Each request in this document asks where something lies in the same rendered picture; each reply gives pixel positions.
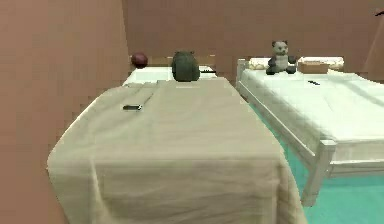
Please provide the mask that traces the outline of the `white pillow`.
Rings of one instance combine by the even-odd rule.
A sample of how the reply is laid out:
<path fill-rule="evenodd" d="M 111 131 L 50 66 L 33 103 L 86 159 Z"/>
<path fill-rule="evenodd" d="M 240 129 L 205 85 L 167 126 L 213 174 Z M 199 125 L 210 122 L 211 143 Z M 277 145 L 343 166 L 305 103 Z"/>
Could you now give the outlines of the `white pillow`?
<path fill-rule="evenodd" d="M 299 62 L 318 61 L 329 65 L 332 70 L 341 71 L 344 69 L 344 58 L 341 56 L 331 57 L 309 57 L 303 56 L 299 59 Z"/>
<path fill-rule="evenodd" d="M 251 58 L 248 62 L 248 68 L 251 70 L 266 70 L 268 65 L 269 58 Z"/>

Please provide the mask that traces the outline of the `bed with beige blanket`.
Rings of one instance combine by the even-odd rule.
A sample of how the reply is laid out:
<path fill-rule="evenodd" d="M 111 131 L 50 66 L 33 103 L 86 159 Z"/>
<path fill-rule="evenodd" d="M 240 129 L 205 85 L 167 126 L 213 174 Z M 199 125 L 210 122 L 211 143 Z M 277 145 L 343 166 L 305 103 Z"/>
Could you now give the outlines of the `bed with beige blanket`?
<path fill-rule="evenodd" d="M 68 224 L 309 224 L 282 147 L 223 77 L 105 91 L 47 171 Z"/>

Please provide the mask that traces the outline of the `white wooden frame bed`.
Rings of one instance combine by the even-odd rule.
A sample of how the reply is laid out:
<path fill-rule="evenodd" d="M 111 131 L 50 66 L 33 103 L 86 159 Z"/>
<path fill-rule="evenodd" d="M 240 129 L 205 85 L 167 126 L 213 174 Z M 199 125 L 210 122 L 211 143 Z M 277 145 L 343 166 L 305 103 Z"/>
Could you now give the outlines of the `white wooden frame bed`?
<path fill-rule="evenodd" d="M 236 88 L 307 168 L 304 206 L 326 178 L 384 175 L 383 84 L 332 69 L 267 75 L 249 60 L 237 61 Z"/>

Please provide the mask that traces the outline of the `dark red ball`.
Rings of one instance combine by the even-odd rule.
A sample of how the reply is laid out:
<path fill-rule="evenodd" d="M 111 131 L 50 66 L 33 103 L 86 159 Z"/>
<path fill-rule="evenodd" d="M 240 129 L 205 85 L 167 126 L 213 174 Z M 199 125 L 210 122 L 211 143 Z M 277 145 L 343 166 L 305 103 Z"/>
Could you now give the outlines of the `dark red ball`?
<path fill-rule="evenodd" d="M 137 69 L 145 68 L 148 65 L 148 57 L 142 52 L 136 52 L 131 56 L 131 64 Z"/>

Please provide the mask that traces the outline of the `brown cardboard box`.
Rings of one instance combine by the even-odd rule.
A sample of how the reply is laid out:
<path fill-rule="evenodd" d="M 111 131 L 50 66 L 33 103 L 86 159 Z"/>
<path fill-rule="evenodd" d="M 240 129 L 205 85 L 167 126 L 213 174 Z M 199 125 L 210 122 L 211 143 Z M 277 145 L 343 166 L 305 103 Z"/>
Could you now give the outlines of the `brown cardboard box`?
<path fill-rule="evenodd" d="M 298 70 L 304 74 L 326 74 L 329 65 L 323 62 L 299 62 Z"/>

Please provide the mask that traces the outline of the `panda teddy bear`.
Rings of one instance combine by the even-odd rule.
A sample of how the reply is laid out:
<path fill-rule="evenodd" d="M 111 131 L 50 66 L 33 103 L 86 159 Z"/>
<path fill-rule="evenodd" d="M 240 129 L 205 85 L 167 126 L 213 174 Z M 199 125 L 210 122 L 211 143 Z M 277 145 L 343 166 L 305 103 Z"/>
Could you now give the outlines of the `panda teddy bear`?
<path fill-rule="evenodd" d="M 275 75 L 280 72 L 294 74 L 296 72 L 297 57 L 288 54 L 288 41 L 279 40 L 272 42 L 273 55 L 268 61 L 267 75 Z"/>

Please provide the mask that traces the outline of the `dark green backpack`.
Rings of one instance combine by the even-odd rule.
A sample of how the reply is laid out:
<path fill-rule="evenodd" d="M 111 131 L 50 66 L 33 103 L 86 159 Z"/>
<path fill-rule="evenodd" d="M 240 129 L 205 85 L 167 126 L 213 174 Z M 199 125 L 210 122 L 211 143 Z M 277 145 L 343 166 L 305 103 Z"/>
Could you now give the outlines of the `dark green backpack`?
<path fill-rule="evenodd" d="M 176 51 L 171 68 L 173 78 L 178 82 L 197 81 L 200 78 L 199 65 L 193 51 Z"/>

